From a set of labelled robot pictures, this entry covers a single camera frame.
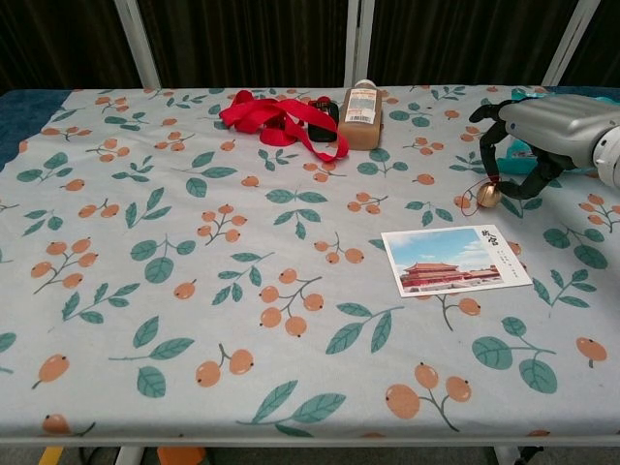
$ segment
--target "bottle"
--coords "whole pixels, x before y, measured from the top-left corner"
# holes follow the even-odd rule
[[[345,96],[338,133],[352,150],[372,150],[381,134],[381,95],[372,80],[362,79]]]

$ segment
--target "floral tablecloth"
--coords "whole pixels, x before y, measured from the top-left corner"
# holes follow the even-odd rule
[[[337,165],[227,130],[235,89],[73,92],[0,173],[2,441],[613,437],[620,196],[475,212],[467,118],[512,91],[388,87]],[[399,296],[381,232],[480,224],[533,286]]]

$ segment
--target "red ribbon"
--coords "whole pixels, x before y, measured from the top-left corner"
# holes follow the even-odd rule
[[[331,117],[322,111],[305,105],[295,99],[277,101],[275,99],[255,100],[247,90],[234,96],[231,106],[220,111],[220,117],[229,128],[241,133],[256,133],[261,127],[261,142],[284,147],[300,140],[305,147],[324,162],[332,162],[347,156],[349,143],[338,135],[338,148],[335,155],[318,152],[312,146],[303,122],[338,134],[338,127]]]

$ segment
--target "postcard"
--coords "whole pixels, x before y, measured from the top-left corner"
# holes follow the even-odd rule
[[[403,297],[532,284],[493,225],[383,232],[381,236]]]

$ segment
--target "curtain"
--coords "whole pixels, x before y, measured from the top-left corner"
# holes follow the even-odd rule
[[[574,51],[560,85],[620,87],[620,2],[603,0]]]
[[[0,0],[0,91],[139,86],[111,0]]]
[[[166,87],[332,87],[347,0],[139,0]]]
[[[576,3],[376,0],[369,78],[381,85],[540,84]]]

